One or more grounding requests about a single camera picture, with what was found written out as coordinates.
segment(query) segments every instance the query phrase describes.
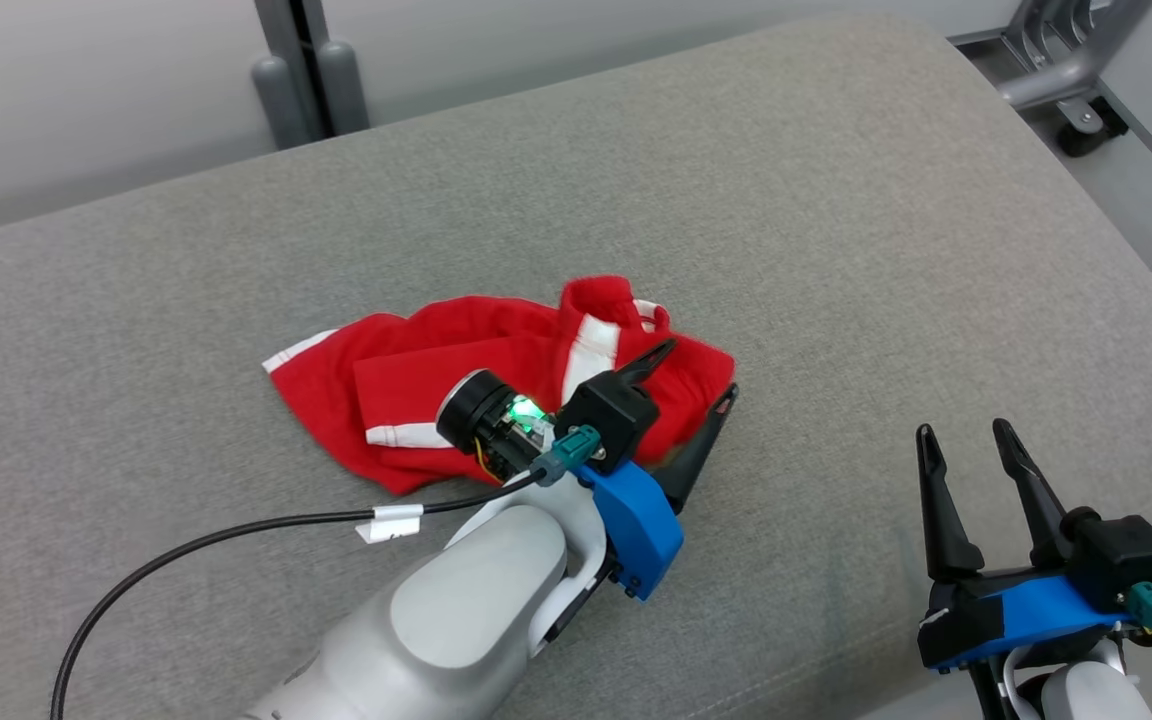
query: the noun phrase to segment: white tag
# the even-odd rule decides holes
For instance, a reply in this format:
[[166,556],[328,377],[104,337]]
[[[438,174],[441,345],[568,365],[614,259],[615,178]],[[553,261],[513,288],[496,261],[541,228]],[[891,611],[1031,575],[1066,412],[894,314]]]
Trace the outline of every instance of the white tag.
[[415,536],[419,531],[420,518],[372,520],[355,528],[358,537],[367,544]]

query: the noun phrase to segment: gray fabric surface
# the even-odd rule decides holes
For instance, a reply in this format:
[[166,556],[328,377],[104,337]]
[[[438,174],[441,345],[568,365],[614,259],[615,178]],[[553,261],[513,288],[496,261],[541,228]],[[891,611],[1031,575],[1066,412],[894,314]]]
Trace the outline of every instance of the gray fabric surface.
[[[945,41],[819,18],[0,228],[0,719],[44,717],[74,627],[162,548],[384,500],[266,356],[602,272],[744,393],[652,602],[596,596],[503,719],[847,717],[922,679],[923,420],[992,564],[1028,548],[996,415],[1068,505],[1152,518],[1152,275]],[[460,521],[174,564],[97,628],[69,717],[236,715]]]

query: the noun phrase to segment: yellow wire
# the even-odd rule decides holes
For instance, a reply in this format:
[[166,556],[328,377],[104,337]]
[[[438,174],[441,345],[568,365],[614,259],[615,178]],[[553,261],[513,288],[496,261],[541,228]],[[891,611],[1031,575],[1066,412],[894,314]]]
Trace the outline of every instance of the yellow wire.
[[505,480],[495,477],[495,475],[492,473],[492,470],[488,470],[488,461],[486,461],[486,457],[483,456],[483,444],[479,442],[479,438],[473,439],[473,447],[476,449],[475,455],[479,460],[479,468],[483,468],[484,473],[487,473],[488,478],[492,478],[498,483],[503,483]]

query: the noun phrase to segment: black cable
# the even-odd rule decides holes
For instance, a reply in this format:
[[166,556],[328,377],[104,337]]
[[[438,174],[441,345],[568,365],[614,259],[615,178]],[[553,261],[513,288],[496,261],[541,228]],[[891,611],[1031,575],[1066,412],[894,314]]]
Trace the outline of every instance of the black cable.
[[[493,500],[499,500],[499,498],[509,495],[511,492],[517,492],[521,488],[530,486],[530,484],[535,482],[535,475],[528,475],[525,478],[508,484],[508,486],[494,488],[494,491],[484,493],[484,495],[462,497],[461,500],[449,500],[447,502],[426,505],[425,515],[433,515],[435,511],[464,510],[467,507],[475,507],[485,502],[492,502]],[[150,574],[154,573],[154,570],[159,570],[165,564],[180,560],[194,551],[205,548],[210,544],[227,541],[227,539],[250,536],[251,533],[265,532],[265,530],[295,528],[298,525],[320,525],[325,523],[357,523],[357,521],[372,520],[374,517],[374,509],[369,507],[366,510],[317,511],[311,515],[285,515],[282,518],[257,520],[255,523],[234,525],[234,528],[217,530],[210,536],[192,539],[191,541],[166,551],[162,555],[142,564],[141,568],[134,570],[131,575],[128,575],[128,577],[122,578],[116,585],[114,585],[108,593],[105,593],[105,597],[100,598],[100,601],[96,604],[96,607],[92,607],[91,612],[88,613],[88,617],[84,617],[82,624],[78,626],[78,630],[74,634],[74,638],[69,641],[69,647],[65,651],[63,659],[60,660],[60,669],[56,670],[56,683],[51,689],[50,720],[63,720],[65,692],[69,689],[69,676],[74,673],[74,665],[78,661],[78,651],[83,649],[83,643],[88,642],[88,635],[90,635],[92,632],[92,628],[96,627],[96,621],[100,620],[101,615],[105,615],[105,612],[109,611],[109,607],[118,601],[118,598],[123,597],[123,593],[129,591],[129,589],[132,589],[134,584],[150,577]]]

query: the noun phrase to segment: red garment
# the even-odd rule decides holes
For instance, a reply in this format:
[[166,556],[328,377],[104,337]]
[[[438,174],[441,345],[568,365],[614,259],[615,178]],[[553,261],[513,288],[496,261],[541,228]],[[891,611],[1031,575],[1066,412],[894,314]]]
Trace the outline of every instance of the red garment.
[[732,382],[732,356],[669,331],[664,306],[634,298],[620,276],[575,279],[558,309],[515,297],[461,297],[411,318],[370,314],[265,361],[283,401],[354,473],[406,493],[468,475],[492,482],[434,430],[439,407],[467,374],[487,367],[553,414],[576,384],[675,338],[647,379],[660,419],[636,460],[653,464],[690,438]]

